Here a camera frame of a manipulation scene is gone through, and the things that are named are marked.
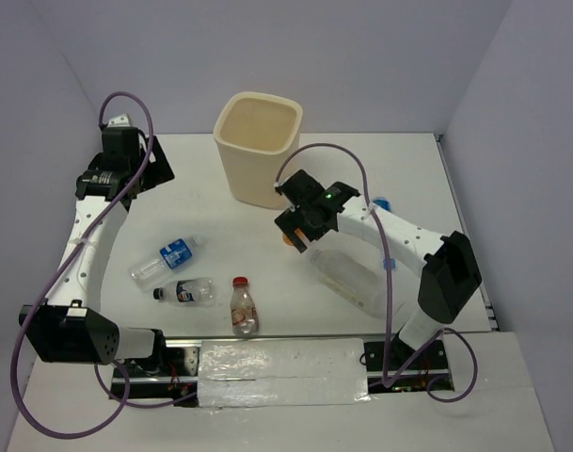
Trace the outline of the blue label clear bottle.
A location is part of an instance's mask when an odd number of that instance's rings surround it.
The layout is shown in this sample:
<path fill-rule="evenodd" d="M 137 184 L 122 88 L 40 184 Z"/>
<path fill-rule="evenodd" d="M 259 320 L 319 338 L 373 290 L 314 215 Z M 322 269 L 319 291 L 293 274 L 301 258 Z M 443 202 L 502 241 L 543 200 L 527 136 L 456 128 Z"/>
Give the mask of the blue label clear bottle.
<path fill-rule="evenodd" d="M 183 236 L 166 243 L 142 262 L 132 265 L 128 274 L 137 287 L 148 290 L 158 283 L 170 280 L 178 270 L 189 265 L 204 240 L 200 236 Z"/>

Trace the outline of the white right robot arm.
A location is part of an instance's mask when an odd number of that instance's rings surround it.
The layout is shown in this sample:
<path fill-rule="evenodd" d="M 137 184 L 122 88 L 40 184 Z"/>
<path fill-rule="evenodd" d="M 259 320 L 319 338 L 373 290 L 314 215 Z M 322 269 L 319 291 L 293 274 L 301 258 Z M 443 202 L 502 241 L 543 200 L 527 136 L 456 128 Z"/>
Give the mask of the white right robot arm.
<path fill-rule="evenodd" d="M 379 250 L 386 240 L 390 256 L 419 277 L 417 307 L 392 343 L 402 367 L 414 368 L 425 359 L 425 343 L 454 323 L 483 281 L 470 240 L 458 231 L 426 230 L 365 201 L 345 183 L 325 188 L 304 170 L 275 183 L 275 190 L 291 204 L 275 223 L 299 252 L 330 231 Z"/>

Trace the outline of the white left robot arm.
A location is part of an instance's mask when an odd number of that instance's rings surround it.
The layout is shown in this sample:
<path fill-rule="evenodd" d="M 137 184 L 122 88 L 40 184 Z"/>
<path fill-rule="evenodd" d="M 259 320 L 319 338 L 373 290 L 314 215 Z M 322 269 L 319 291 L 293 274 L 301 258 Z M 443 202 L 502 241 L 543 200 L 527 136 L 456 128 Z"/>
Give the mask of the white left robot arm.
<path fill-rule="evenodd" d="M 46 363 L 135 364 L 148 375 L 168 366 L 163 333 L 123 328 L 101 313 L 103 277 L 115 239 L 142 192 L 173 180 L 157 137 L 126 114 L 102 129 L 103 149 L 76 181 L 75 219 L 63 256 L 70 260 L 26 327 Z"/>

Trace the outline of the small orange bottle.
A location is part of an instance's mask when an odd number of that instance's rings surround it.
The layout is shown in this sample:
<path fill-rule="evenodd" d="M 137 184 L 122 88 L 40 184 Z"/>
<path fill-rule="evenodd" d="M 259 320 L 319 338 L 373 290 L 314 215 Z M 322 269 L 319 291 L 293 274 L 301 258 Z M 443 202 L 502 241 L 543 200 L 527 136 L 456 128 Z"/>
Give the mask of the small orange bottle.
<path fill-rule="evenodd" d="M 290 247 L 294 246 L 293 242 L 291 241 L 291 239 L 286 234 L 282 234 L 282 241 Z"/>

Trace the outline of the large clear white-cap bottle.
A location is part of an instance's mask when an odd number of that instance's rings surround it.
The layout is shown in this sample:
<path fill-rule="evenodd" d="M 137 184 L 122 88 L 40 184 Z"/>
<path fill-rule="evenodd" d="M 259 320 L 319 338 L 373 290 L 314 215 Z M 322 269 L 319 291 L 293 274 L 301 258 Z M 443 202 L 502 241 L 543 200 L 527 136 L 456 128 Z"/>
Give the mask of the large clear white-cap bottle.
<path fill-rule="evenodd" d="M 383 276 L 338 250 L 315 250 L 309 261 L 323 285 L 364 314 L 385 318 L 387 295 Z"/>

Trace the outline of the blue label water bottle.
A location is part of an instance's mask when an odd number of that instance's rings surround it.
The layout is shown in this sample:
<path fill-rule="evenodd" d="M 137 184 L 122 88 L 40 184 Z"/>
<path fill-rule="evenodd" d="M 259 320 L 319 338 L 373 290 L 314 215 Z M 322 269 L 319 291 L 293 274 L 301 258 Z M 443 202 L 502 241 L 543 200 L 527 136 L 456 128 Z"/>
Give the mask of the blue label water bottle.
<path fill-rule="evenodd" d="M 391 211 L 391 204 L 386 198 L 376 197 L 373 199 L 373 203 L 375 203 L 377 206 L 379 206 L 380 208 L 382 208 L 388 212 Z"/>

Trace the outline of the red cap clear bottle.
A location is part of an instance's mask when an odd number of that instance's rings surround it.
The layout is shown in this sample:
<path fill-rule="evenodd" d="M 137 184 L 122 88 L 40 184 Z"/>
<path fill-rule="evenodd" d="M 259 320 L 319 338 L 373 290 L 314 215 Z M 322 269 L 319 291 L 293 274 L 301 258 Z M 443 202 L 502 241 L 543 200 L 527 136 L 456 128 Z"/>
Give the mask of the red cap clear bottle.
<path fill-rule="evenodd" d="M 231 326 L 238 336 L 251 336 L 259 331 L 259 318 L 256 305 L 249 293 L 249 283 L 246 277 L 236 277 L 232 280 L 231 297 Z"/>

